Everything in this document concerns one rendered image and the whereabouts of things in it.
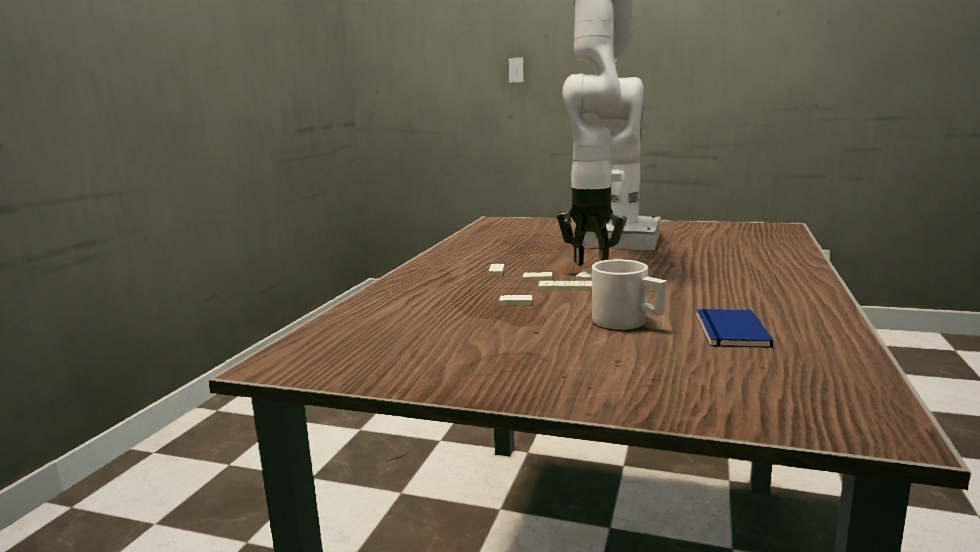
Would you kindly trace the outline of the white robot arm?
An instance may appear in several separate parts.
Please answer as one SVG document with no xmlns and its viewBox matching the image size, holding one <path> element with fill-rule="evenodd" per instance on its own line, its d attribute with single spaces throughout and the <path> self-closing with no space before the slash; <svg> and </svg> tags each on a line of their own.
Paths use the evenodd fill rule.
<svg viewBox="0 0 980 552">
<path fill-rule="evenodd" d="M 594 73 L 571 75 L 563 86 L 573 139 L 572 188 L 611 187 L 611 209 L 627 218 L 625 225 L 639 221 L 643 84 L 618 78 L 615 62 L 634 28 L 634 0 L 575 0 L 574 55 L 593 63 Z M 587 123 L 584 113 L 628 123 L 610 135 Z"/>
</svg>

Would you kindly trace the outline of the blue notebook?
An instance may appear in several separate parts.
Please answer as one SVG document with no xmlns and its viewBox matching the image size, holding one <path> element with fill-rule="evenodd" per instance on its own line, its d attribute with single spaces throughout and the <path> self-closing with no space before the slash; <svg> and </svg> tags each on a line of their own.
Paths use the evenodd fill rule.
<svg viewBox="0 0 980 552">
<path fill-rule="evenodd" d="M 697 318 L 710 346 L 773 348 L 752 310 L 697 309 Z"/>
</svg>

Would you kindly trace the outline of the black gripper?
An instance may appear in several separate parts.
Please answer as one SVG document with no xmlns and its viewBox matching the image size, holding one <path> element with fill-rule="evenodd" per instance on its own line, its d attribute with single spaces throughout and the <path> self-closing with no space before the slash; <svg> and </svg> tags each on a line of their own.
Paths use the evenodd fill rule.
<svg viewBox="0 0 980 552">
<path fill-rule="evenodd" d="M 586 207 L 578 205 L 585 205 Z M 571 217 L 576 224 L 575 237 L 570 225 Z M 574 247 L 574 262 L 577 266 L 581 266 L 584 263 L 584 246 L 582 244 L 586 232 L 595 232 L 600 247 L 599 262 L 609 260 L 609 248 L 619 243 L 627 218 L 613 214 L 611 187 L 603 189 L 572 188 L 572 208 L 570 212 L 559 214 L 557 220 L 564 242 Z M 610 220 L 612 220 L 614 229 L 609 240 L 606 225 Z"/>
</svg>

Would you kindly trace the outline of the white mug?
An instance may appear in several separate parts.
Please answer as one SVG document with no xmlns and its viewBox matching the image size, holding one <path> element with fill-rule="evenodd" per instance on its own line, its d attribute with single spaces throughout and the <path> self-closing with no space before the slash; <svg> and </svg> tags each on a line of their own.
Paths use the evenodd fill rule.
<svg viewBox="0 0 980 552">
<path fill-rule="evenodd" d="M 647 304 L 646 285 L 655 288 L 655 306 Z M 639 328 L 645 324 L 647 313 L 665 314 L 665 300 L 666 280 L 648 277 L 648 267 L 642 262 L 614 259 L 592 265 L 592 321 L 600 327 Z"/>
</svg>

